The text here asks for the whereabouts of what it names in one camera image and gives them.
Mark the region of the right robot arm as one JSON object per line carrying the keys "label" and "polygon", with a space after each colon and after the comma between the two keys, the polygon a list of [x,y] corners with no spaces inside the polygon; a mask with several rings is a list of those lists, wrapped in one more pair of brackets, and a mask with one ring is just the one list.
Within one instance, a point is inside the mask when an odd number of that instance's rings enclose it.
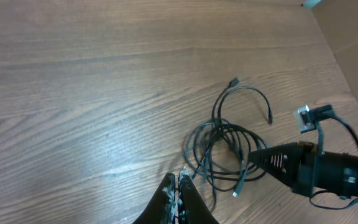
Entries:
{"label": "right robot arm", "polygon": [[254,151],[248,155],[249,162],[295,194],[312,198],[319,188],[340,197],[358,197],[358,156],[324,151],[323,130],[318,121],[315,125],[317,143],[291,142]]}

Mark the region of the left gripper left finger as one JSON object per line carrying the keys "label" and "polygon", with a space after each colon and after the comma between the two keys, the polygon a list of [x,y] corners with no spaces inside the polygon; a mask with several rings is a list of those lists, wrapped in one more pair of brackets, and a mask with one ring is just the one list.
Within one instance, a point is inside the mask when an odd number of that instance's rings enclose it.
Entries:
{"label": "left gripper left finger", "polygon": [[167,173],[133,224],[174,224],[177,209],[175,192],[175,175]]}

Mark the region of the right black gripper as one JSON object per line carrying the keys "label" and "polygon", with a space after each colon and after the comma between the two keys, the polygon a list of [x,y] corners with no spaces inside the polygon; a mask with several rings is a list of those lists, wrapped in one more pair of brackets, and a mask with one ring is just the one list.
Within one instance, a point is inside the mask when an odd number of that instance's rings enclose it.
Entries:
{"label": "right black gripper", "polygon": [[247,157],[296,194],[312,197],[317,187],[338,196],[358,197],[357,156],[334,152],[319,156],[312,142],[300,141],[253,151]]}

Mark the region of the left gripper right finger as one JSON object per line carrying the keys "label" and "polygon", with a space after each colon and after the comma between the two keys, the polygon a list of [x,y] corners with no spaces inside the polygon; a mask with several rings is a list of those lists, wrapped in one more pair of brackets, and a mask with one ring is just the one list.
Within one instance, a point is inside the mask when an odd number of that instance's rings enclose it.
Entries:
{"label": "left gripper right finger", "polygon": [[180,224],[219,224],[198,193],[187,167],[179,172],[177,205]]}

